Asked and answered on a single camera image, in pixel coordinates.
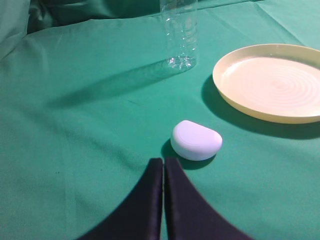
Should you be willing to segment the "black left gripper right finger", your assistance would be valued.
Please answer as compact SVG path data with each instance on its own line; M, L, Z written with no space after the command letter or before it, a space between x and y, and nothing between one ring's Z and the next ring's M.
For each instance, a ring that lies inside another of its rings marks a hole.
M164 209L169 240L250 240L200 195L180 161L164 161Z

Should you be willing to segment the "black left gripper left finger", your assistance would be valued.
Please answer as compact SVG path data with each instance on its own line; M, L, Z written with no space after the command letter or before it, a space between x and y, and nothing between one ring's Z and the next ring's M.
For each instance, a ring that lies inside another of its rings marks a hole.
M80 240L159 240L163 209L163 161L149 160L122 203Z

